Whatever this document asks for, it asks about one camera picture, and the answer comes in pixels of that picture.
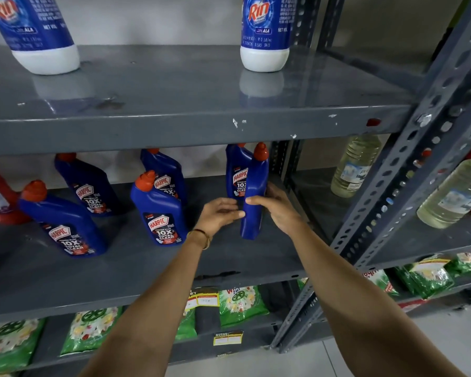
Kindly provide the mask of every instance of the blue toilet cleaner bottle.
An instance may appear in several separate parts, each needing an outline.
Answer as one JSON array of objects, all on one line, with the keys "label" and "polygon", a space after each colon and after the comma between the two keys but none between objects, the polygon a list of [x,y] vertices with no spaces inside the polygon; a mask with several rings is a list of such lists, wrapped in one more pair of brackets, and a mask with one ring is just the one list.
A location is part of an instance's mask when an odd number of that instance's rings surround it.
[{"label": "blue toilet cleaner bottle", "polygon": [[76,153],[58,153],[54,166],[82,205],[95,217],[107,217],[124,212],[105,171],[78,160]]},{"label": "blue toilet cleaner bottle", "polygon": [[183,206],[187,205],[187,187],[181,172],[181,164],[160,153],[158,148],[142,149],[140,158],[144,170],[155,172],[154,187],[180,199]]},{"label": "blue toilet cleaner bottle", "polygon": [[181,202],[155,188],[154,182],[157,182],[154,171],[149,170],[140,175],[132,186],[131,200],[154,242],[161,246],[180,245],[188,233]]},{"label": "blue toilet cleaner bottle", "polygon": [[[269,150],[260,142],[253,152],[253,159],[248,167],[246,178],[246,197],[263,196],[269,177]],[[241,220],[240,236],[244,239],[256,239],[262,223],[262,207],[249,205],[244,202],[243,210],[246,215]]]},{"label": "blue toilet cleaner bottle", "polygon": [[225,173],[227,196],[244,200],[246,176],[253,154],[244,148],[246,143],[229,144],[225,148],[227,168]]},{"label": "blue toilet cleaner bottle", "polygon": [[25,186],[19,208],[40,224],[49,237],[74,258],[106,252],[99,229],[82,206],[47,194],[46,185],[35,180]]}]

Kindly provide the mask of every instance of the clear plastic bottle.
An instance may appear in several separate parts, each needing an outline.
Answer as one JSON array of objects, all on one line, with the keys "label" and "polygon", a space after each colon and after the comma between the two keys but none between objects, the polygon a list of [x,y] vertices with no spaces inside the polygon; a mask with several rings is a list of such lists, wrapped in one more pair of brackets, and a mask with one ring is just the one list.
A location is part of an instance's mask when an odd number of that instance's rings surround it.
[{"label": "clear plastic bottle", "polygon": [[444,229],[471,210],[471,160],[465,160],[417,210],[422,222]]},{"label": "clear plastic bottle", "polygon": [[349,198],[356,194],[382,147],[377,135],[351,139],[332,180],[332,192]]}]

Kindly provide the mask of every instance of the bracelet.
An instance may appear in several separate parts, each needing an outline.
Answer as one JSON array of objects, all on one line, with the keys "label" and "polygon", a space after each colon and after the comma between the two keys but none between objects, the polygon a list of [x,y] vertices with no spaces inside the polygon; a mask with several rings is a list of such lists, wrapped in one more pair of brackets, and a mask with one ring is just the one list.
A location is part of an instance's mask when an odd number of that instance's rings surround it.
[{"label": "bracelet", "polygon": [[211,244],[211,237],[204,231],[204,230],[201,230],[201,229],[193,229],[192,231],[188,232],[187,233],[187,238],[190,234],[192,234],[194,231],[198,231],[199,233],[202,233],[204,234],[204,236],[206,237],[206,246],[202,249],[202,250],[206,250],[209,245]]}]

